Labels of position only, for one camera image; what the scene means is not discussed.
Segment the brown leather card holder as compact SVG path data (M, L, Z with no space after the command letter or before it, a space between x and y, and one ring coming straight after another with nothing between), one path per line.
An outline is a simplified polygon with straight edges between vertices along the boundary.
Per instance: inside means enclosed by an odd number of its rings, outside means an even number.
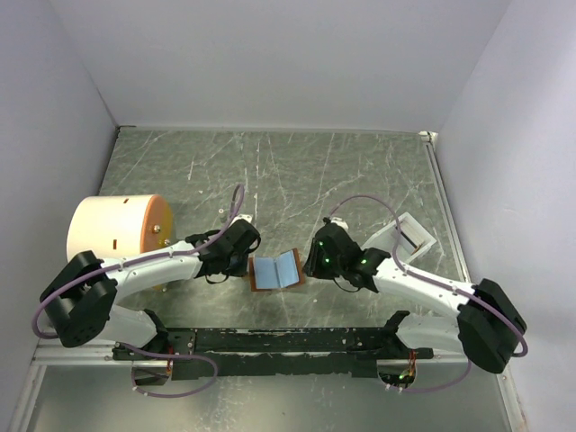
M248 276L250 289L255 293L282 290L305 283L297 248L277 257L251 257L248 260Z

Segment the white card tray box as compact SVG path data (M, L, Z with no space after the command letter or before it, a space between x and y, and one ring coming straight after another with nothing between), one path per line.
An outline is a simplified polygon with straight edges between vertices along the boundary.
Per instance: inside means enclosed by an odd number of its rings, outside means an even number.
M408 212L399 216L400 232L395 221L391 221L376 231L364 244L363 248L378 248L391 253L399 241L397 256L403 263L409 264L414 259L426 254L437 240Z

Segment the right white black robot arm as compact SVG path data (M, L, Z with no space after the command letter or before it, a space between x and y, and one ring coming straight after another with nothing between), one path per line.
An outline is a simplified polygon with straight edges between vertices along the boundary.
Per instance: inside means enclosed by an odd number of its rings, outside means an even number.
M527 324L499 284L464 283L412 270L391 253L361 248L336 223L314 235L305 273L316 279L343 278L359 289L391 293L455 320L444 350L461 351L486 372L500 374L513 357L525 356Z

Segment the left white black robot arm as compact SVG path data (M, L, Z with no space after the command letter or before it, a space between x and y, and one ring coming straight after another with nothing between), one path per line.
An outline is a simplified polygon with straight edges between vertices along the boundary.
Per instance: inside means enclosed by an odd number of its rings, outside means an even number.
M80 347L95 339L127 342L148 359L161 357L167 334L151 311L127 310L123 298L148 288L212 275L242 277L248 257L260 245L258 230L244 219L221 230L193 234L156 251L100 259L91 250L76 254L40 295L40 310L63 347Z

